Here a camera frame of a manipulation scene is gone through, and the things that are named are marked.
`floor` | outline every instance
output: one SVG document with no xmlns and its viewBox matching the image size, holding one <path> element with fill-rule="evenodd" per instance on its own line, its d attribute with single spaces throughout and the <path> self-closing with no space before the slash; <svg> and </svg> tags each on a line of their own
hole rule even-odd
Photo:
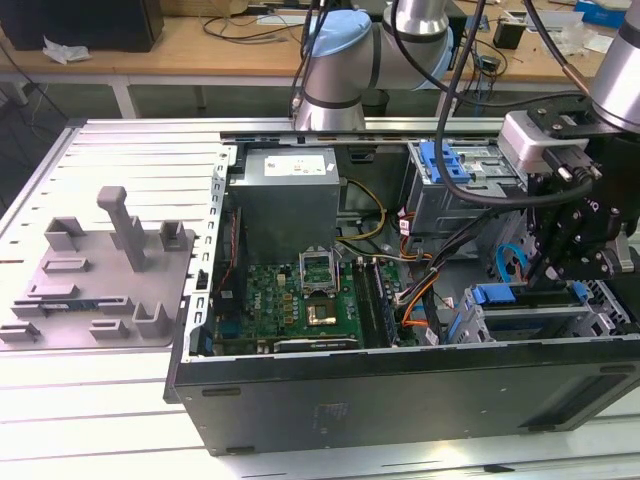
<svg viewBox="0 0 640 480">
<path fill-rule="evenodd" d="M 207 87 L 207 109 L 198 112 L 191 87 L 135 86 L 132 92 L 140 114 L 148 118 L 284 117 L 287 115 L 289 99 L 289 89 L 285 87 L 271 87 L 266 99 L 264 88 Z M 106 86 L 50 85 L 47 93 L 70 118 L 120 117 L 111 89 Z M 394 91 L 390 94 L 386 111 L 388 116 L 431 116 L 438 102 L 438 93 L 435 91 Z M 508 101 L 523 95 L 527 94 L 497 92 L 493 99 Z M 65 121 L 46 100 L 40 102 L 40 97 L 40 93 L 34 90 L 27 106 L 16 108 L 11 104 L 9 108 L 1 109 L 0 214 L 6 211 L 42 160 L 55 140 L 56 132 L 64 128 Z M 473 116 L 475 113 L 472 107 L 462 107 L 458 115 Z M 496 109 L 490 114 L 501 116 L 504 111 Z"/>
</svg>

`gray plastic block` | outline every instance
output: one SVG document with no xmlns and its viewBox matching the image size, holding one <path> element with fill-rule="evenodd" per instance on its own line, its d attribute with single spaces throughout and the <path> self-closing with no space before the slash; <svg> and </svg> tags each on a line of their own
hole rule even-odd
<svg viewBox="0 0 640 480">
<path fill-rule="evenodd" d="M 184 252 L 189 246 L 182 222 L 162 222 L 160 241 L 165 252 Z"/>
<path fill-rule="evenodd" d="M 18 322 L 26 321 L 25 325 L 32 324 L 35 330 L 21 331 L 23 327 L 11 324 L 5 328 L 10 332 L 7 338 L 33 337 L 35 331 L 39 334 L 34 342 L 0 342 L 0 351 L 161 347 L 171 343 L 195 233 L 173 221 L 165 222 L 161 231 L 145 233 L 140 220 L 127 215 L 123 189 L 110 187 L 101 193 L 99 204 L 116 222 L 127 225 L 124 237 L 117 236 L 116 244 L 122 244 L 122 249 L 114 246 L 111 232 L 84 232 L 75 218 L 55 219 L 47 233 L 61 235 L 52 235 L 51 248 L 11 308 Z M 141 249 L 144 271 L 132 272 L 122 238 Z M 96 328 L 99 341 L 94 335 Z"/>
<path fill-rule="evenodd" d="M 153 316 L 147 314 L 144 306 L 139 303 L 133 312 L 133 324 L 143 338 L 161 337 L 166 334 L 171 321 L 164 310 L 162 303 L 158 302 Z"/>
<path fill-rule="evenodd" d="M 126 198 L 127 192 L 124 187 L 102 187 L 98 193 L 98 206 L 109 214 L 132 270 L 142 272 L 145 260 L 144 244 L 140 242 L 140 235 L 136 233 L 124 205 Z"/>
<path fill-rule="evenodd" d="M 93 320 L 89 332 L 96 340 L 114 340 L 129 336 L 129 329 L 120 319 Z"/>
<path fill-rule="evenodd" d="M 147 237 L 144 234 L 144 229 L 142 228 L 140 219 L 135 215 L 129 218 L 131 218 L 131 226 L 133 228 L 136 242 L 140 242 L 142 246 L 144 246 L 147 241 Z M 111 240 L 113 240 L 113 245 L 117 250 L 122 250 L 122 243 L 120 243 L 120 237 L 118 237 L 116 232 L 111 232 Z"/>
<path fill-rule="evenodd" d="M 34 284 L 27 292 L 27 297 L 38 298 L 74 298 L 78 295 L 78 287 L 73 283 Z"/>
<path fill-rule="evenodd" d="M 124 297 L 118 303 L 98 303 L 98 309 L 105 315 L 131 315 L 135 305 L 129 297 Z"/>
<path fill-rule="evenodd" d="M 42 265 L 45 273 L 69 273 L 69 272 L 86 272 L 89 270 L 89 261 L 86 258 L 56 258 L 55 260 L 47 260 Z"/>
<path fill-rule="evenodd" d="M 11 311 L 18 317 L 24 318 L 45 318 L 47 311 L 40 305 L 14 305 L 11 307 Z"/>
<path fill-rule="evenodd" d="M 40 332 L 29 322 L 6 323 L 0 326 L 0 340 L 4 343 L 35 342 Z"/>
<path fill-rule="evenodd" d="M 49 245 L 51 245 L 51 248 L 56 252 L 77 251 L 72 239 L 83 236 L 84 234 L 76 217 L 54 218 L 44 232 L 44 236 L 49 240 Z"/>
</svg>

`motherboard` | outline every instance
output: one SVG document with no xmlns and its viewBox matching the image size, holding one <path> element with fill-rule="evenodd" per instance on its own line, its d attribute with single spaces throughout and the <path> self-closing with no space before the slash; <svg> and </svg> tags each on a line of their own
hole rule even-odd
<svg viewBox="0 0 640 480">
<path fill-rule="evenodd" d="M 224 355 L 388 347 L 400 341 L 391 304 L 401 281 L 393 261 L 302 259 L 299 265 L 247 270 L 241 314 L 215 324 L 214 344 Z"/>
</svg>

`small black box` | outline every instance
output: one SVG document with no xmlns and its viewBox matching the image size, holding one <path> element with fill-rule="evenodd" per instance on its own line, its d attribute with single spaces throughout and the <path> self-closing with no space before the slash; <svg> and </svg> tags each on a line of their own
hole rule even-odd
<svg viewBox="0 0 640 480">
<path fill-rule="evenodd" d="M 164 26 L 160 0 L 0 0 L 0 21 L 16 50 L 39 50 L 46 36 L 70 47 L 148 52 Z"/>
<path fill-rule="evenodd" d="M 499 21 L 496 33 L 493 36 L 493 44 L 497 48 L 515 50 L 520 44 L 522 32 L 527 26 L 524 23 L 509 23 Z"/>
</svg>

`black cable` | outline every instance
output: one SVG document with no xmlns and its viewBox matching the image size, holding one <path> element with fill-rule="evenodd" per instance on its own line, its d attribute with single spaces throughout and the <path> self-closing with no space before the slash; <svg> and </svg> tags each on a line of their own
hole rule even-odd
<svg viewBox="0 0 640 480">
<path fill-rule="evenodd" d="M 578 200 L 584 197 L 585 195 L 587 195 L 591 191 L 593 187 L 593 180 L 591 179 L 591 177 L 583 178 L 577 187 L 564 192 L 558 192 L 551 195 L 543 195 L 539 197 L 510 199 L 510 198 L 503 198 L 503 197 L 488 197 L 483 195 L 477 195 L 467 190 L 463 190 L 455 184 L 455 182 L 451 178 L 451 175 L 449 174 L 449 170 L 447 169 L 447 166 L 444 160 L 444 152 L 443 152 L 445 127 L 447 125 L 447 119 L 449 117 L 451 103 L 453 102 L 453 97 L 454 97 L 453 94 L 455 93 L 456 87 L 458 86 L 458 82 L 460 81 L 460 77 L 462 76 L 462 71 L 465 66 L 465 62 L 469 57 L 469 52 L 471 51 L 473 41 L 475 40 L 475 36 L 478 31 L 480 21 L 482 19 L 482 11 L 484 10 L 485 3 L 486 3 L 486 0 L 478 0 L 474 17 L 472 20 L 471 28 L 469 29 L 468 39 L 462 50 L 460 61 L 456 65 L 456 68 L 454 69 L 453 75 L 451 77 L 451 81 L 449 83 L 449 89 L 447 91 L 447 94 L 445 95 L 445 99 L 442 107 L 442 113 L 440 114 L 440 119 L 438 120 L 438 127 L 436 129 L 434 147 L 435 147 L 436 165 L 438 166 L 438 171 L 440 172 L 440 175 L 442 177 L 442 182 L 447 187 L 447 190 L 449 190 L 457 198 L 475 205 L 483 205 L 483 206 L 489 206 L 489 207 L 507 207 L 507 208 L 545 207 L 545 206 L 551 206 L 551 205 L 560 205 L 563 203 L 568 203 L 574 200 Z"/>
<path fill-rule="evenodd" d="M 531 21 L 535 25 L 536 30 L 538 30 L 538 34 L 540 35 L 540 37 L 542 37 L 542 40 L 551 52 L 551 55 L 553 55 L 553 58 L 556 59 L 561 67 L 567 65 L 569 62 L 564 57 L 564 55 L 562 55 L 562 52 L 558 49 L 558 46 L 549 35 L 549 32 L 547 32 L 547 29 L 544 27 L 544 24 L 540 19 L 540 15 L 538 15 L 538 12 L 533 6 L 533 3 L 531 3 L 531 0 L 523 0 L 523 3 L 527 9 L 527 12 L 529 13 L 529 16 L 531 17 Z"/>
<path fill-rule="evenodd" d="M 64 118 L 65 120 L 69 120 L 69 117 L 67 117 L 67 115 L 60 109 L 60 107 L 58 107 L 58 105 L 56 105 L 55 102 L 51 100 L 51 97 L 47 95 L 47 92 L 45 92 L 42 88 L 40 88 L 40 85 L 38 85 L 36 82 L 31 80 L 31 77 L 27 75 L 26 72 L 22 70 L 22 68 L 20 68 L 20 66 L 13 60 L 13 58 L 11 57 L 11 55 L 9 54 L 5 46 L 2 44 L 2 42 L 0 42 L 0 49 L 2 49 L 2 51 L 4 52 L 4 55 L 7 57 L 7 60 L 11 62 L 11 65 L 13 65 L 13 67 L 18 71 L 18 73 L 20 73 L 20 75 L 22 75 L 25 79 L 27 79 L 27 81 L 31 83 L 36 88 L 36 90 L 38 90 L 42 94 L 44 98 L 47 99 L 47 102 L 51 104 L 54 110 L 58 112 L 62 118 Z"/>
<path fill-rule="evenodd" d="M 296 88 L 298 85 L 298 80 L 300 79 L 300 75 L 302 73 L 302 70 L 304 69 L 304 76 L 302 78 L 302 84 L 300 86 L 300 91 L 302 93 L 302 96 L 304 96 L 304 92 L 305 92 L 305 86 L 307 83 L 307 80 L 309 78 L 309 73 L 310 73 L 310 64 L 311 64 L 311 58 L 313 56 L 313 47 L 316 44 L 316 39 L 318 38 L 318 35 L 320 33 L 320 31 L 322 30 L 322 27 L 324 26 L 324 22 L 327 20 L 327 16 L 329 15 L 329 7 L 325 6 L 324 8 L 320 9 L 318 11 L 318 16 L 316 17 L 316 26 L 313 30 L 313 34 L 310 38 L 310 40 L 308 41 L 309 45 L 308 47 L 305 49 L 304 51 L 304 56 L 302 58 L 302 60 L 300 61 L 300 65 L 298 66 L 298 70 L 296 70 L 295 75 L 293 76 L 293 82 L 291 82 L 291 94 L 289 96 L 289 116 L 292 117 L 293 116 L 293 100 L 295 99 L 296 96 Z"/>
<path fill-rule="evenodd" d="M 280 27 L 280 28 L 276 28 L 273 30 L 269 30 L 268 32 L 260 32 L 260 33 L 254 33 L 252 35 L 244 35 L 244 36 L 239 36 L 239 37 L 230 37 L 228 35 L 222 35 L 220 33 L 216 33 L 216 32 L 212 32 L 211 30 L 209 30 L 207 27 L 215 22 L 216 20 L 220 20 L 223 17 L 215 17 L 215 18 L 211 18 L 209 20 L 207 20 L 204 25 L 202 25 L 202 30 L 204 31 L 204 33 L 206 33 L 207 35 L 211 35 L 212 37 L 216 37 L 216 38 L 220 38 L 221 40 L 227 40 L 227 41 L 244 41 L 244 40 L 252 40 L 252 39 L 256 39 L 259 40 L 261 37 L 267 36 L 267 35 L 271 35 L 273 33 L 278 33 L 278 32 L 283 32 L 285 30 L 290 30 L 292 28 L 297 28 L 297 27 L 301 27 L 302 25 L 287 25 L 286 27 Z"/>
<path fill-rule="evenodd" d="M 442 90 L 443 92 L 448 92 L 449 91 L 449 87 L 447 87 L 444 83 L 442 83 L 440 80 L 438 80 L 437 78 L 435 78 L 433 75 L 431 75 L 429 72 L 427 72 L 424 68 L 422 68 L 422 66 L 416 61 L 415 58 L 413 58 L 411 56 L 411 54 L 409 53 L 409 51 L 407 50 L 407 48 L 404 45 L 404 42 L 402 41 L 402 39 L 400 38 L 400 33 L 398 31 L 398 26 L 397 26 L 397 14 L 398 14 L 398 3 L 399 0 L 393 0 L 393 3 L 391 5 L 391 30 L 393 32 L 393 38 L 396 41 L 396 44 L 398 46 L 398 49 L 400 50 L 400 52 L 402 53 L 402 55 L 404 56 L 404 58 L 407 60 L 407 62 L 409 62 L 409 64 L 411 64 L 411 66 L 418 72 L 420 73 L 424 78 L 426 78 L 429 82 L 431 82 L 433 85 L 435 85 L 436 87 L 438 87 L 440 90 Z M 458 63 L 462 63 L 464 66 L 464 63 L 466 61 L 466 57 L 465 59 L 462 59 L 462 57 L 460 58 L 460 60 L 458 60 Z M 518 101 L 514 101 L 514 102 L 505 102 L 505 103 L 487 103 L 487 102 L 477 102 L 471 98 L 468 98 L 464 95 L 461 95 L 460 93 L 454 91 L 453 92 L 453 96 L 458 99 L 458 101 L 460 102 L 464 102 L 470 105 L 478 105 L 480 107 L 487 107 L 487 108 L 510 108 L 510 107 L 518 107 L 520 105 L 526 105 L 528 103 L 533 103 L 533 102 L 538 102 L 541 100 L 550 100 L 553 98 L 564 98 L 564 97 L 584 97 L 584 93 L 582 92 L 575 92 L 575 91 L 564 91 L 564 92 L 555 92 L 555 93 L 550 93 L 548 95 L 542 95 L 539 97 L 533 97 L 533 98 L 529 98 L 527 100 L 518 100 Z"/>
</svg>

